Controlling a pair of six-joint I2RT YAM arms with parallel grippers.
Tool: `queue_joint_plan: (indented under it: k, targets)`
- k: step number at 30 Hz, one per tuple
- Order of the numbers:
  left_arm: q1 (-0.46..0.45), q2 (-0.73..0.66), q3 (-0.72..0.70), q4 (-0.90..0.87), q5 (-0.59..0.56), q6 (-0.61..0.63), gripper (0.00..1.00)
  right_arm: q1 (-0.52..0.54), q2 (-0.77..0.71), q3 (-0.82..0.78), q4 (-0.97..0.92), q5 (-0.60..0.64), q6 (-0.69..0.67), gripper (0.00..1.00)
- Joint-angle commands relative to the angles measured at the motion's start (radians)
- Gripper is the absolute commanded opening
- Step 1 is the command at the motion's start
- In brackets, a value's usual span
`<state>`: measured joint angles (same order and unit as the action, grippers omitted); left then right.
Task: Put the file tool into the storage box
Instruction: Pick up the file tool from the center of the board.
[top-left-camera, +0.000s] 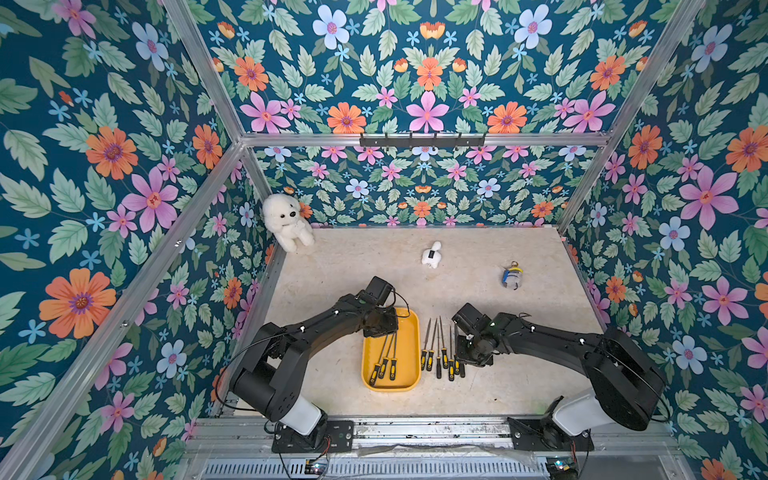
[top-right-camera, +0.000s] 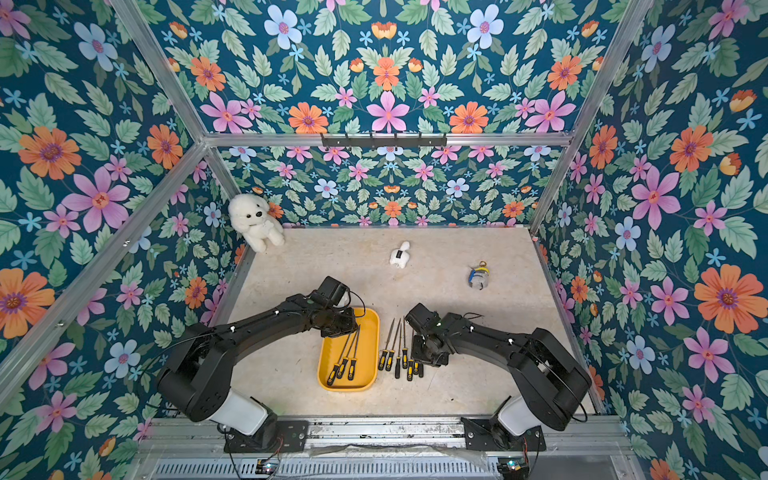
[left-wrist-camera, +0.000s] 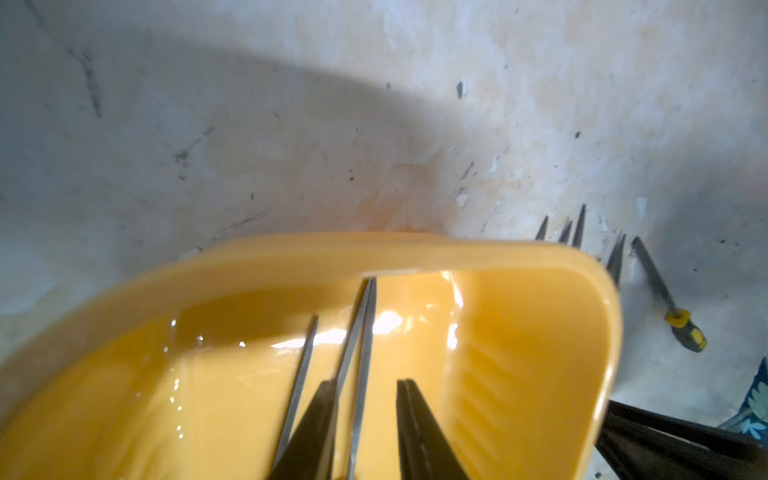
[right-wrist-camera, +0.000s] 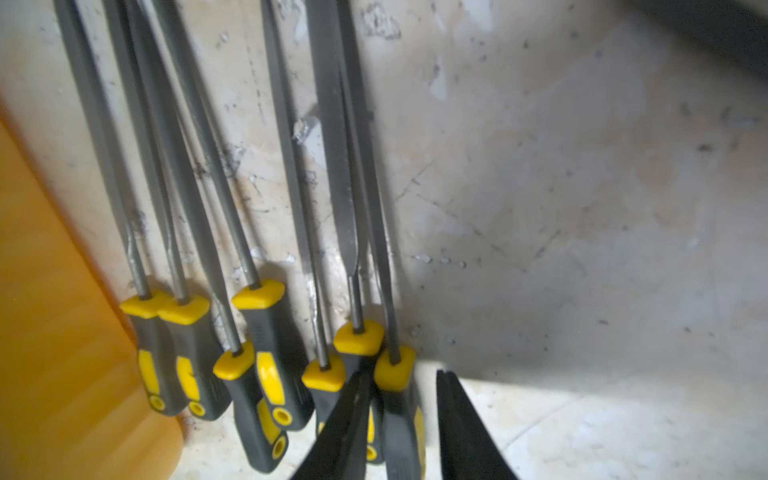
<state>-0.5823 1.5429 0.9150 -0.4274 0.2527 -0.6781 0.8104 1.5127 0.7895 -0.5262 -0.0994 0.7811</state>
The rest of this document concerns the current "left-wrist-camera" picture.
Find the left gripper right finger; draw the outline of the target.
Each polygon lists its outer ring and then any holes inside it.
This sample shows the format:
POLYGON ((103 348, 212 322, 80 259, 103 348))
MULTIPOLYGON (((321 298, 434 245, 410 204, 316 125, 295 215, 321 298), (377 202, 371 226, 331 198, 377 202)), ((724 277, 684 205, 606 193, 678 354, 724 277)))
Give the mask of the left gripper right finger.
POLYGON ((468 479, 413 379, 397 381, 396 416, 402 479, 468 479))

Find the yellow plastic storage tray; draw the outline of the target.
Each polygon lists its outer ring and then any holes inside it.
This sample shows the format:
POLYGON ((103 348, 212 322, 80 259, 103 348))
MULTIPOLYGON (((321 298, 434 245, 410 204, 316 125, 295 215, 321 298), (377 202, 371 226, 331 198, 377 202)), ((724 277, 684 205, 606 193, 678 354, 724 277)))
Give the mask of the yellow plastic storage tray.
POLYGON ((70 312, 1 369, 5 479, 264 479, 318 389, 334 479, 400 475, 413 380, 472 479, 578 479, 621 350, 605 268, 556 243, 241 239, 70 312))

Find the file tool five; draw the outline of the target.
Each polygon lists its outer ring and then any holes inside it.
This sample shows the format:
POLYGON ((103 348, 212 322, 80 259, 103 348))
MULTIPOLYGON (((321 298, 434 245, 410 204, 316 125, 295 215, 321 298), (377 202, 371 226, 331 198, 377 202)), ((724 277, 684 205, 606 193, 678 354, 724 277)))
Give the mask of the file tool five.
POLYGON ((663 280, 647 248, 639 237, 633 239, 632 249, 646 272, 651 290, 667 306, 665 321, 670 326, 673 336, 687 350, 694 353, 703 352, 707 346, 706 337, 701 329, 692 321, 691 312, 677 306, 666 282, 663 280))

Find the file tool two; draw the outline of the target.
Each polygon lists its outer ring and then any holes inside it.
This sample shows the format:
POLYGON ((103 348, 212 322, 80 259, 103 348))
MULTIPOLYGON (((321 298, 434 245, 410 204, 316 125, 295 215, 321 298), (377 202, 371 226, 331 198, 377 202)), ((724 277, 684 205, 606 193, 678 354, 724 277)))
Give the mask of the file tool two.
POLYGON ((558 238, 558 242, 560 244, 567 245, 570 239, 571 231, 572 231, 572 225, 573 221, 569 220, 566 225, 563 227, 560 236, 558 238))

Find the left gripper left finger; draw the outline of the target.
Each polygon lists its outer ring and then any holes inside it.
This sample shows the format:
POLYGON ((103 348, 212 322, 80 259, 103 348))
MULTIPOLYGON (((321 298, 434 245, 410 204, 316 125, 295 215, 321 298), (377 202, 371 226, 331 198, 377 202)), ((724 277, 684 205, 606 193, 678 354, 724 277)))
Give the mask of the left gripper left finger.
POLYGON ((268 479, 331 479, 337 417, 337 381, 325 380, 268 479))

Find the file tool nine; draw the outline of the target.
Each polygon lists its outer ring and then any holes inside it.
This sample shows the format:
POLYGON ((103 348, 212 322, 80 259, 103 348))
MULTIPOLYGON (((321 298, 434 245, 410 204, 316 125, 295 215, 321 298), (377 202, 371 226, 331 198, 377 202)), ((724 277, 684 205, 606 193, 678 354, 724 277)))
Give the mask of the file tool nine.
POLYGON ((357 303, 351 325, 347 330, 340 363, 336 371, 335 380, 337 397, 339 397, 343 391, 355 346, 359 340, 363 326, 366 323, 368 310, 375 300, 375 290, 376 279, 374 277, 367 278, 357 303))

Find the file tool four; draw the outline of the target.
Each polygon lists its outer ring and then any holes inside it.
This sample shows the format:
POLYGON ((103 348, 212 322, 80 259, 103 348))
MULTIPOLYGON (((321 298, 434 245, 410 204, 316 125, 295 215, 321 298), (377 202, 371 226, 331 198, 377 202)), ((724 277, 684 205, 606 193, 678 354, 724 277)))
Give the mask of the file tool four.
POLYGON ((611 277, 616 289, 620 288, 620 279, 623 265, 623 252, 626 241, 626 235, 621 233, 611 251, 606 264, 606 270, 611 277))

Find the file tool one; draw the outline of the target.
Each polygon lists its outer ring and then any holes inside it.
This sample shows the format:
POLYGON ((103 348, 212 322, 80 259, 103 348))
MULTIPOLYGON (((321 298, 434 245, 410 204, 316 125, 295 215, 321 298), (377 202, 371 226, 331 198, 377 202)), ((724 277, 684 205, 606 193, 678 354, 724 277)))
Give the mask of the file tool one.
POLYGON ((535 236, 536 241, 543 241, 546 237, 549 217, 545 216, 535 236))

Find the file tool ten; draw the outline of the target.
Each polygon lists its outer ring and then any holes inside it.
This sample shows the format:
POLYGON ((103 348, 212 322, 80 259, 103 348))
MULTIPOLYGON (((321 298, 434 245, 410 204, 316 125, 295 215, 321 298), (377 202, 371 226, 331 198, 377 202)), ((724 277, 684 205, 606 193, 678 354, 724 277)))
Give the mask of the file tool ten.
POLYGON ((291 434, 293 431, 293 425, 296 419, 296 415, 301 400, 301 395, 307 378, 309 365, 314 348, 314 339, 318 329, 319 317, 315 315, 309 325, 308 333, 304 339, 303 350, 297 366, 297 371, 292 386, 292 390, 289 396, 289 401, 286 407, 284 420, 282 423, 279 439, 277 442, 275 455, 272 462, 271 471, 274 471, 279 464, 282 456, 288 448, 291 434))

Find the file tool three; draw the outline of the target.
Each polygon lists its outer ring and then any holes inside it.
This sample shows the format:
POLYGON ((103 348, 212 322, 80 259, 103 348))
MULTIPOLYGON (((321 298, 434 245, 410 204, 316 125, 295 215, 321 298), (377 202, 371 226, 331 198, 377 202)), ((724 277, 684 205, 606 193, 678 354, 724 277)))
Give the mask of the file tool three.
POLYGON ((576 227, 574 230, 574 236, 572 240, 572 246, 576 249, 580 249, 582 246, 585 220, 586 220, 586 205, 583 204, 579 211, 579 216, 577 219, 576 227))

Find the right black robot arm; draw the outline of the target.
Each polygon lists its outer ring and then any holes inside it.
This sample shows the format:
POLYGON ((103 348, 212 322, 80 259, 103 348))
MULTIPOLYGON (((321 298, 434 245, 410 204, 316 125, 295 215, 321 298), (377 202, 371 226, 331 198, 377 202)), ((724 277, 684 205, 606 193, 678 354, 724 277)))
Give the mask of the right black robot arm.
POLYGON ((758 441, 615 401, 596 448, 620 479, 767 477, 767 448, 758 441))

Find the file tool eight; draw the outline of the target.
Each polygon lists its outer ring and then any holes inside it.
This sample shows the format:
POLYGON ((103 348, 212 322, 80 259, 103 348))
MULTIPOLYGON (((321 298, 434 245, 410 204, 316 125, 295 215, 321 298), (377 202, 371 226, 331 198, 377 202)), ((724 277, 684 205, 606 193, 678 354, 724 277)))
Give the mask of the file tool eight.
POLYGON ((358 381, 355 392, 354 416, 352 420, 352 430, 350 435, 349 458, 347 462, 347 480, 352 480, 355 478, 355 469, 361 441, 362 424, 373 349, 373 326, 375 322, 377 303, 377 278, 369 278, 366 288, 368 289, 368 295, 363 310, 361 351, 358 369, 358 381))

